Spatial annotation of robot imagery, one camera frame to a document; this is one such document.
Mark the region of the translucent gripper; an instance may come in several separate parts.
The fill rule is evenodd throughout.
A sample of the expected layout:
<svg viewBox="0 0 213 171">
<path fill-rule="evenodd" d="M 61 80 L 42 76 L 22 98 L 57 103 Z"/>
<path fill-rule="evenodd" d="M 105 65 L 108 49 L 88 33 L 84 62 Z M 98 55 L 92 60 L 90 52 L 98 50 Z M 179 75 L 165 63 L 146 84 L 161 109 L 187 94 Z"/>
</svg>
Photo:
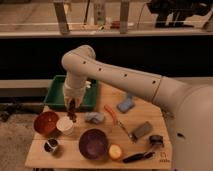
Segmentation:
<svg viewBox="0 0 213 171">
<path fill-rule="evenodd" d="M 75 100 L 76 107 L 79 107 L 83 101 L 84 89 L 71 88 L 68 84 L 63 85 L 63 95 L 65 106 L 68 107 L 72 99 Z"/>
</svg>

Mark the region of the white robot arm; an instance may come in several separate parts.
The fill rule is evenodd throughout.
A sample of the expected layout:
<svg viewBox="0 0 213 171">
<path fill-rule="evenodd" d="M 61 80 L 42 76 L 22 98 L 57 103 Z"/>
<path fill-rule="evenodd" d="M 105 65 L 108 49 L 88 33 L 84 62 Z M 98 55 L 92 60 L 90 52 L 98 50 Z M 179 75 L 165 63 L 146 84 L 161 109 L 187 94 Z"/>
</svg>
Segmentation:
<svg viewBox="0 0 213 171">
<path fill-rule="evenodd" d="M 85 82 L 96 79 L 129 92 L 173 115 L 168 122 L 175 171 L 213 171 L 213 85 L 188 84 L 158 74 L 113 66 L 96 60 L 82 45 L 62 57 L 67 75 L 66 99 L 82 101 Z"/>
</svg>

